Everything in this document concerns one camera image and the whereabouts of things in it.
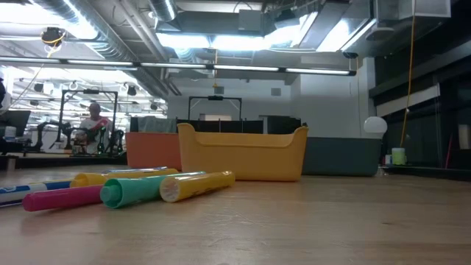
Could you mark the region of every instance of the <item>yellow tray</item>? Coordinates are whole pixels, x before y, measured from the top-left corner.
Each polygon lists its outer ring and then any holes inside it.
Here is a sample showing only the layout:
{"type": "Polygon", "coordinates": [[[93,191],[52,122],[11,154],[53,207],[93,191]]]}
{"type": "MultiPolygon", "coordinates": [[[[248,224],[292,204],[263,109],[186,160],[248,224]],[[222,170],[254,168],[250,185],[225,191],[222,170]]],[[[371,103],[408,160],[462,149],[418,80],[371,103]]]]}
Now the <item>yellow tray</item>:
{"type": "Polygon", "coordinates": [[[263,135],[197,133],[190,124],[178,124],[184,172],[232,171],[236,180],[299,180],[307,136],[307,127],[290,135],[263,135]]]}

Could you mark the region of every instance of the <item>ceiling light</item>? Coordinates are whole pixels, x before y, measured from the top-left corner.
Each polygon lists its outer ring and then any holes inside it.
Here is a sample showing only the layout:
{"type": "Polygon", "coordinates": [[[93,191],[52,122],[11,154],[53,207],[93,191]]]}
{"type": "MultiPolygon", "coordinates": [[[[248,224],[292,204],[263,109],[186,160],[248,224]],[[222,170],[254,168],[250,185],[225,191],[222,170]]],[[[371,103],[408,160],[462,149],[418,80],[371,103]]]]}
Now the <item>ceiling light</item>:
{"type": "Polygon", "coordinates": [[[333,75],[351,75],[352,71],[345,70],[327,70],[327,69],[302,69],[302,68],[287,68],[286,73],[295,74],[333,74],[333,75]]]}
{"type": "Polygon", "coordinates": [[[300,18],[300,23],[302,26],[298,34],[293,38],[293,41],[291,42],[291,47],[299,46],[302,39],[306,36],[306,33],[308,33],[308,30],[311,28],[312,24],[316,20],[317,14],[319,13],[312,12],[311,14],[304,15],[300,18]]]}
{"type": "Polygon", "coordinates": [[[60,63],[58,59],[0,56],[0,61],[8,63],[60,63]]]}
{"type": "Polygon", "coordinates": [[[317,52],[337,52],[348,41],[350,28],[347,21],[341,19],[337,25],[327,34],[317,52]]]}
{"type": "Polygon", "coordinates": [[[112,62],[105,60],[68,60],[68,62],[88,66],[132,66],[131,62],[112,62]]]}
{"type": "Polygon", "coordinates": [[[142,63],[144,67],[161,67],[161,68],[188,68],[188,69],[206,69],[203,64],[191,63],[142,63]]]}
{"type": "Polygon", "coordinates": [[[209,48],[208,38],[204,35],[182,35],[157,33],[162,46],[178,49],[209,48]]]}
{"type": "Polygon", "coordinates": [[[222,66],[215,65],[216,70],[245,70],[245,71],[278,71],[278,67],[263,66],[222,66]]]}
{"type": "Polygon", "coordinates": [[[355,34],[353,38],[351,38],[342,48],[342,51],[347,50],[350,48],[357,40],[361,38],[371,27],[373,27],[376,24],[376,18],[371,20],[359,33],[355,34]]]}
{"type": "Polygon", "coordinates": [[[213,42],[213,48],[222,51],[260,51],[269,47],[263,37],[220,35],[213,42]]]}

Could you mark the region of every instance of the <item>yellow cable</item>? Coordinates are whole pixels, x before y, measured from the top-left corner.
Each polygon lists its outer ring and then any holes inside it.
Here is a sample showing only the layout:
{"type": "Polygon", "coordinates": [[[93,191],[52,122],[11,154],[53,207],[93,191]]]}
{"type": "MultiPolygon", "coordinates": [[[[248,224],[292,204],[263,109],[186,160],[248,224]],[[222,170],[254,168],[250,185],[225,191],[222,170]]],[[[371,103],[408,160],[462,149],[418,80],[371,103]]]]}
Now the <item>yellow cable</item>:
{"type": "Polygon", "coordinates": [[[411,87],[412,87],[412,67],[414,64],[414,36],[415,36],[415,11],[417,8],[417,0],[414,1],[414,11],[412,13],[412,30],[411,30],[411,57],[409,60],[409,84],[407,92],[407,102],[406,109],[404,111],[404,123],[403,123],[403,133],[400,137],[400,147],[404,146],[404,137],[406,136],[406,123],[407,123],[407,110],[409,108],[409,99],[411,98],[411,87]]]}
{"type": "Polygon", "coordinates": [[[58,48],[56,49],[56,45],[57,45],[57,43],[54,43],[54,47],[52,47],[52,48],[51,48],[51,51],[49,51],[49,53],[47,54],[47,57],[48,57],[48,58],[50,58],[53,53],[59,51],[58,48]]]}

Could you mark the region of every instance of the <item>desk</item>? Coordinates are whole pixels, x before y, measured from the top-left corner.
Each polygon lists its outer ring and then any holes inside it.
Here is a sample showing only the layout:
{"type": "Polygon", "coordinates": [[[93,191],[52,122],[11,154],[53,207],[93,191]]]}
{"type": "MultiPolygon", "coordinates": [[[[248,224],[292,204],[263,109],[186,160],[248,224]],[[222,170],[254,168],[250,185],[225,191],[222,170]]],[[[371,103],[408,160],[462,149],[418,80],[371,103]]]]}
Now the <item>desk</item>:
{"type": "MultiPolygon", "coordinates": [[[[118,166],[18,170],[0,184],[118,166]]],[[[471,185],[389,175],[236,182],[174,204],[0,208],[2,264],[471,264],[471,185]]]]}

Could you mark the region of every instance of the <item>person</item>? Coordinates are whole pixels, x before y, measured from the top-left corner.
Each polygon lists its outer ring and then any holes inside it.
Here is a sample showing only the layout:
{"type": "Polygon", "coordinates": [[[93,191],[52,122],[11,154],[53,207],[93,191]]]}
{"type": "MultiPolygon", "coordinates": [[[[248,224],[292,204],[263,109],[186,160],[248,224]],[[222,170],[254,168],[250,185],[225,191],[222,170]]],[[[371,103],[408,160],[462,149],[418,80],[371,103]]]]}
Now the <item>person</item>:
{"type": "Polygon", "coordinates": [[[98,103],[90,104],[88,108],[90,111],[90,118],[86,118],[80,123],[80,128],[89,129],[89,132],[86,133],[83,130],[79,130],[76,135],[76,139],[82,142],[85,142],[87,146],[87,153],[91,155],[95,155],[98,153],[98,143],[100,141],[100,129],[102,127],[106,128],[105,136],[103,139],[103,144],[106,147],[108,146],[108,139],[110,138],[110,131],[112,129],[111,121],[106,118],[100,116],[100,112],[102,108],[98,103]]]}

